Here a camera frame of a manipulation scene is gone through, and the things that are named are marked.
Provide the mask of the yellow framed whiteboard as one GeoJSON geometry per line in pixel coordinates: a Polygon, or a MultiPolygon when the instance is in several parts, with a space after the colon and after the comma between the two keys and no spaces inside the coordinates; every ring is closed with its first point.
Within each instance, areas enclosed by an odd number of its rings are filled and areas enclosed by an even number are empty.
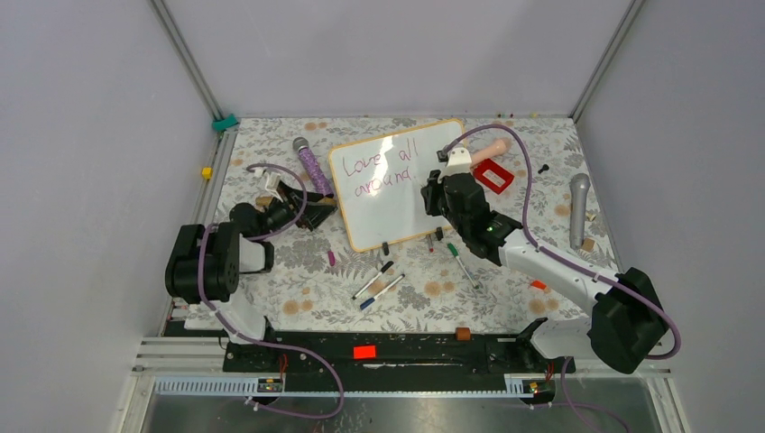
{"type": "Polygon", "coordinates": [[[450,224],[426,214],[420,189],[445,165],[437,152],[465,131],[448,119],[336,146],[328,163],[351,248],[397,244],[450,224]]]}

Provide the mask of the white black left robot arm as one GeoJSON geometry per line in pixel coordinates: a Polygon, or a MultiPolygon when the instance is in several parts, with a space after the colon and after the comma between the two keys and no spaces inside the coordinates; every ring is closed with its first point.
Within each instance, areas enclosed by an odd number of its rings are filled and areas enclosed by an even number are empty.
{"type": "Polygon", "coordinates": [[[336,211],[332,192],[305,192],[281,181],[269,197],[236,204],[229,219],[209,232],[201,224],[184,225],[166,266],[166,291],[223,318],[229,339],[248,344],[245,359],[257,370],[270,370],[281,349],[266,337],[268,318],[254,312],[238,289],[240,277],[272,270],[275,248],[269,238],[289,223],[314,231],[336,211]]]}

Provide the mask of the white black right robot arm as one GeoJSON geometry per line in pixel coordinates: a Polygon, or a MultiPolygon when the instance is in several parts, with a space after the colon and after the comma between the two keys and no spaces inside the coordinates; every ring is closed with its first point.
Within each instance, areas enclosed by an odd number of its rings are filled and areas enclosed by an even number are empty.
{"type": "Polygon", "coordinates": [[[517,348],[519,363],[538,372],[560,356],[595,357],[619,373],[633,373],[677,326],[660,305],[645,272],[601,268],[533,238],[520,222],[490,208],[473,175],[432,171],[421,194],[428,215],[445,217],[475,256],[522,272],[577,305],[584,320],[548,322],[517,348]]]}

